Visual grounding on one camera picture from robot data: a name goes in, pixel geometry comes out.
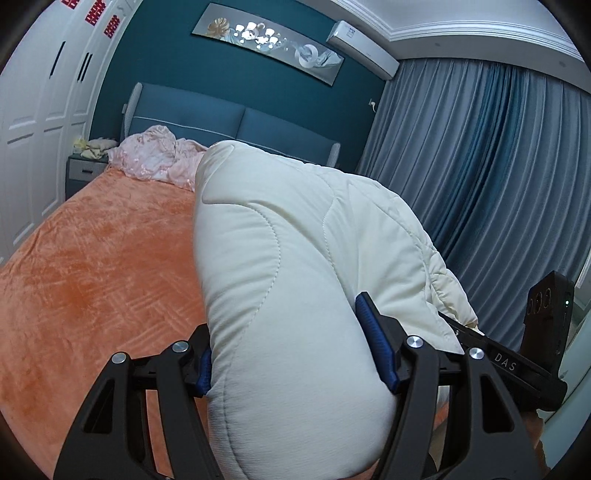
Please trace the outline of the cream quilted jacket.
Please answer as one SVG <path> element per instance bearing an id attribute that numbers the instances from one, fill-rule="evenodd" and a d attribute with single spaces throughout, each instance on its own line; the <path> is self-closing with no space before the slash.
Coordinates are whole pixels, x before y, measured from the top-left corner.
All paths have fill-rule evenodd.
<path id="1" fill-rule="evenodd" d="M 397 401 L 356 296 L 433 347 L 478 318 L 410 206 L 376 181 L 222 141 L 197 167 L 194 251 L 211 332 L 211 447 L 228 479 L 345 479 Z"/>

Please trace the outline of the orange velvet bedspread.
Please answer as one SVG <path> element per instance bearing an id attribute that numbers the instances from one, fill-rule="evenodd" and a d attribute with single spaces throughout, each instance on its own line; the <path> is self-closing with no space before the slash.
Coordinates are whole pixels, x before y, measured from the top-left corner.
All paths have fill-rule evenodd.
<path id="1" fill-rule="evenodd" d="M 110 170 L 2 267 L 1 411 L 45 475 L 111 353 L 154 354 L 207 324 L 196 204 L 188 191 Z"/>

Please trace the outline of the blue-grey curtain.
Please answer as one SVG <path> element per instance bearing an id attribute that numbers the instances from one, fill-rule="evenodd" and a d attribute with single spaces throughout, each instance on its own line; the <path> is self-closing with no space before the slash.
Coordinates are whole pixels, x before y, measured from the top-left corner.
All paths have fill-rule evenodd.
<path id="1" fill-rule="evenodd" d="M 590 96 L 532 70 L 401 63 L 360 174 L 398 193 L 460 280 L 481 329 L 517 348 L 526 298 L 590 251 Z"/>

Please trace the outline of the dark nightstand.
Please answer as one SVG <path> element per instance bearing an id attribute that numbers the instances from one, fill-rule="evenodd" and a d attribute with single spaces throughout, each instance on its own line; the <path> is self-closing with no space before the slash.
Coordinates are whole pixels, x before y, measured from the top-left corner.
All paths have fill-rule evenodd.
<path id="1" fill-rule="evenodd" d="M 66 162 L 65 199 L 68 200 L 88 183 L 99 176 L 108 165 L 108 157 L 87 159 L 79 154 L 71 154 Z"/>

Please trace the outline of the pink lace blanket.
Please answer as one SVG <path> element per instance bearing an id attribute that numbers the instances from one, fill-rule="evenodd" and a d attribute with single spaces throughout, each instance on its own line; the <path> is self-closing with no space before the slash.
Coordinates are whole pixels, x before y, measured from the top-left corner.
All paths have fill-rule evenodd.
<path id="1" fill-rule="evenodd" d="M 126 176 L 160 181 L 193 191 L 197 166 L 207 147 L 190 139 L 176 138 L 163 125 L 132 134 L 107 152 L 109 165 Z"/>

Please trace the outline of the cream clutter on nightstand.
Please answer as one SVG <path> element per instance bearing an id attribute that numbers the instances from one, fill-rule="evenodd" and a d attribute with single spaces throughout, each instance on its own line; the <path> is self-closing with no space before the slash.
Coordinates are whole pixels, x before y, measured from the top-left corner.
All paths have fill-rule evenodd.
<path id="1" fill-rule="evenodd" d="M 78 138 L 73 144 L 73 154 L 83 159 L 99 160 L 108 150 L 116 147 L 118 142 L 113 139 L 98 138 L 85 140 Z"/>

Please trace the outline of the blue upholstered headboard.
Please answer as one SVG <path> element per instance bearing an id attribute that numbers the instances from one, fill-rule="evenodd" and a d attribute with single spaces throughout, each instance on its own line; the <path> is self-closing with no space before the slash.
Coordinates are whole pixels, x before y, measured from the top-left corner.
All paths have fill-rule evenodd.
<path id="1" fill-rule="evenodd" d="M 209 95 L 138 82 L 123 112 L 121 137 L 154 125 L 211 146 L 238 140 L 276 155 L 334 167 L 341 144 L 300 125 Z"/>

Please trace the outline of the white wardrobe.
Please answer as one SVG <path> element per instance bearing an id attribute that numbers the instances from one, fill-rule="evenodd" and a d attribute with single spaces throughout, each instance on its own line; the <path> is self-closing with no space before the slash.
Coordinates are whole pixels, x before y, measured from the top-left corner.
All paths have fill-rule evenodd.
<path id="1" fill-rule="evenodd" d="M 106 71 L 139 2 L 54 1 L 1 73 L 1 259 L 65 200 L 74 143 L 88 138 Z"/>

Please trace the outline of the white air conditioner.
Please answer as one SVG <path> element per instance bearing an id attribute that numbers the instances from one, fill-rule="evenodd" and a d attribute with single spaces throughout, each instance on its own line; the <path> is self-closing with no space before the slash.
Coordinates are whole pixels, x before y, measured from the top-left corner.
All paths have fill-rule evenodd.
<path id="1" fill-rule="evenodd" d="M 392 80 L 399 69 L 400 63 L 389 52 L 344 20 L 335 22 L 327 42 L 382 80 Z"/>

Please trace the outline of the silver floral wall art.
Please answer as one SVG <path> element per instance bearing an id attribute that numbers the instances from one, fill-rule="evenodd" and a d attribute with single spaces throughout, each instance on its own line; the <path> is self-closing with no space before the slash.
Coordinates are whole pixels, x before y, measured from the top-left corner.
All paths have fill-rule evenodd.
<path id="1" fill-rule="evenodd" d="M 207 5 L 191 34 L 275 59 L 329 86 L 344 63 L 341 55 L 297 31 L 217 3 Z"/>

